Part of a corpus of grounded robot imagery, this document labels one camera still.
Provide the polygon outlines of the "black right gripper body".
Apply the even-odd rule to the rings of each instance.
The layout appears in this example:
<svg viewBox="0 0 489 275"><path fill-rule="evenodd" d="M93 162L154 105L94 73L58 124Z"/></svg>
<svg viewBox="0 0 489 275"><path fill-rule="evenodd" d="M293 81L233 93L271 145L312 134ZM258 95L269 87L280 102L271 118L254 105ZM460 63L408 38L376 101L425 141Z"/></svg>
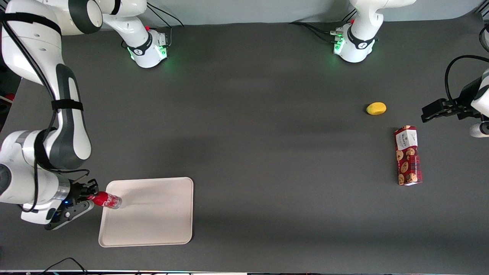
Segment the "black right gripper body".
<svg viewBox="0 0 489 275"><path fill-rule="evenodd" d="M78 196L83 193L83 183L71 183L70 192L68 193L68 207L74 207L78 204Z"/></svg>

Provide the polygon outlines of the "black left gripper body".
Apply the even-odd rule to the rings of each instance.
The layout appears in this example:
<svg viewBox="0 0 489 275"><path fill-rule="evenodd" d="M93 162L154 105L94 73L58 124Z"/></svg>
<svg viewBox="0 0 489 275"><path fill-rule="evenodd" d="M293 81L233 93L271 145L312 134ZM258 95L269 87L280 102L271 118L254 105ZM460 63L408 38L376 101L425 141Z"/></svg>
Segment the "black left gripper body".
<svg viewBox="0 0 489 275"><path fill-rule="evenodd" d="M447 105L450 106L447 116L457 115L458 120L463 120L468 117L474 117L483 120L482 113L471 106L472 101L475 99L476 94L479 91L481 82L482 78L479 77L469 84L465 85L457 98L454 98L451 95L449 89L447 89Z"/></svg>

